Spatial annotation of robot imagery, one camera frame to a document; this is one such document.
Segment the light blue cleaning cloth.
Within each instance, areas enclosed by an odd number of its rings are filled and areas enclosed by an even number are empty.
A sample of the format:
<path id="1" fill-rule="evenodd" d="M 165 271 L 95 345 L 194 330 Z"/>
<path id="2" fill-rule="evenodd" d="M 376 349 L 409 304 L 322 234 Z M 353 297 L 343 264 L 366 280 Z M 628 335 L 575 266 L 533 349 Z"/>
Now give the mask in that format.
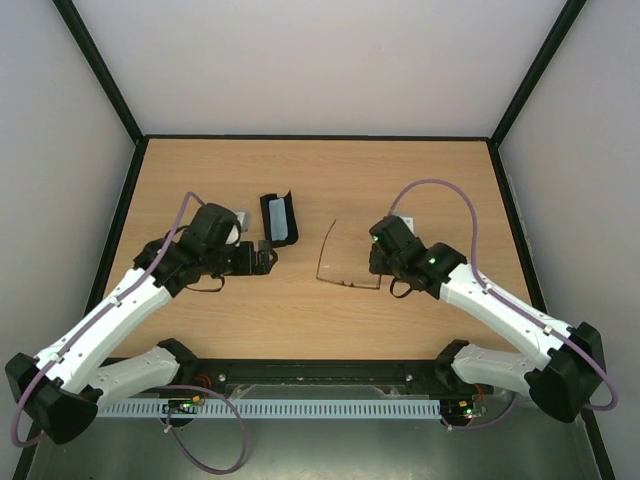
<path id="1" fill-rule="evenodd" d="M 278 197 L 268 203 L 272 241 L 285 241 L 289 235 L 285 199 Z"/>

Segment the brown translucent sunglasses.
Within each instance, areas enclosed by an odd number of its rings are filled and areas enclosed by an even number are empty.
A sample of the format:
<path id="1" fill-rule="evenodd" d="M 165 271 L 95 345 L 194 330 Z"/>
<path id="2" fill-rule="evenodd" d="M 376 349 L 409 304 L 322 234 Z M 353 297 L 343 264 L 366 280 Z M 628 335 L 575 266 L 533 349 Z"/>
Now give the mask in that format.
<path id="1" fill-rule="evenodd" d="M 371 239 L 354 221 L 335 219 L 318 256 L 315 278 L 337 286 L 379 290 L 382 277 L 369 271 Z"/>

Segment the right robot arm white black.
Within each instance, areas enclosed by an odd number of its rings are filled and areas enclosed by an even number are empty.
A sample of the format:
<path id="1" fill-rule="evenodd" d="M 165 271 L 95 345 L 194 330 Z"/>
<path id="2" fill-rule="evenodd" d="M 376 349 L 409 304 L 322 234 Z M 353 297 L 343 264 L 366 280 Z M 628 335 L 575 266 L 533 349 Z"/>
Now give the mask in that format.
<path id="1" fill-rule="evenodd" d="M 600 332 L 571 326 L 522 302 L 475 272 L 444 243 L 425 246 L 405 220 L 387 216 L 370 228 L 370 270 L 461 309 L 516 348 L 515 353 L 474 344 L 439 363 L 436 379 L 455 392 L 486 384 L 531 399 L 548 416 L 572 422 L 588 406 L 606 371 Z"/>

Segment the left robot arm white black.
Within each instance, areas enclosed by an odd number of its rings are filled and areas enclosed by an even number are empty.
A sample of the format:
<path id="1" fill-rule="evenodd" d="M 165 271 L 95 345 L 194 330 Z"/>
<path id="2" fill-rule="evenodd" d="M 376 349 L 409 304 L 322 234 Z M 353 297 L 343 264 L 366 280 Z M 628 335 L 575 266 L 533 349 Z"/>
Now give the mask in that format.
<path id="1" fill-rule="evenodd" d="M 15 354 L 6 364 L 17 403 L 42 434 L 64 444 L 83 433 L 99 411 L 127 397 L 170 384 L 196 358 L 175 339 L 109 367 L 104 360 L 147 317 L 204 276 L 268 274 L 278 256 L 266 240 L 244 241 L 244 216 L 220 205 L 198 208 L 187 225 L 176 220 L 148 242 L 120 282 L 71 330 L 35 356 Z"/>

